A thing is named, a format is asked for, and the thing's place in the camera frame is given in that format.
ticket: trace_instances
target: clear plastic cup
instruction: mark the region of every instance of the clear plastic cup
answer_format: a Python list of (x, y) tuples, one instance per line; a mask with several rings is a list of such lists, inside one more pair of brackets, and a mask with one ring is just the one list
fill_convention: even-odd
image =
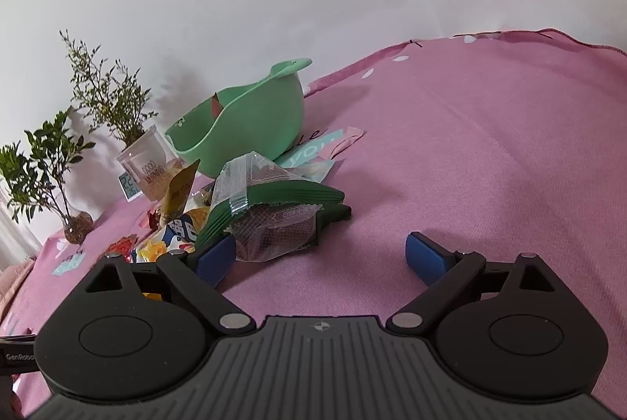
[(172, 178), (183, 169), (178, 158), (157, 131), (155, 125), (116, 158), (148, 199), (165, 197)]

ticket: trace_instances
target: ribbed gray panel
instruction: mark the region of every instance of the ribbed gray panel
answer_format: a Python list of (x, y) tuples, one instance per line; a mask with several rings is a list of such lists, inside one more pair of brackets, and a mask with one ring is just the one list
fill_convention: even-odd
[(53, 397), (30, 420), (609, 420), (594, 399), (550, 405), (498, 402), (464, 388), (419, 339), (374, 317), (271, 317), (260, 331), (222, 339), (178, 390), (139, 404)]

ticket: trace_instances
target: white curtain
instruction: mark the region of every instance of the white curtain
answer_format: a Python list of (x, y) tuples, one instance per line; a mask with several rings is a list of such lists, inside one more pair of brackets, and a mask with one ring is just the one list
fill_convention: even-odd
[(4, 185), (0, 184), (0, 271), (36, 256), (42, 248), (25, 223), (18, 225), (11, 219), (8, 201)]

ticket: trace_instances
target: black robotic device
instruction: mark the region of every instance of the black robotic device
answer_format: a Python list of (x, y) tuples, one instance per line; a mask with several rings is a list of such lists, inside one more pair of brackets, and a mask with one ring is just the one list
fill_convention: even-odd
[(257, 328), (185, 252), (109, 254), (36, 338), (0, 340), (0, 374), (42, 371), (53, 396), (30, 420), (617, 418), (589, 395), (605, 334), (540, 257), (487, 262), (410, 238), (441, 276), (385, 326), (268, 316)]

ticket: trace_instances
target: transparent plastic bag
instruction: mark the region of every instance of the transparent plastic bag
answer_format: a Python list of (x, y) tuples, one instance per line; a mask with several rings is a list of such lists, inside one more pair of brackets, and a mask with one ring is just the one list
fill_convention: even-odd
[(252, 185), (303, 180), (267, 158), (248, 153), (228, 162), (217, 177), (211, 208), (228, 199), (231, 213), (246, 211), (231, 224), (237, 241), (237, 260), (263, 262), (305, 247), (316, 231), (322, 205), (248, 205)]

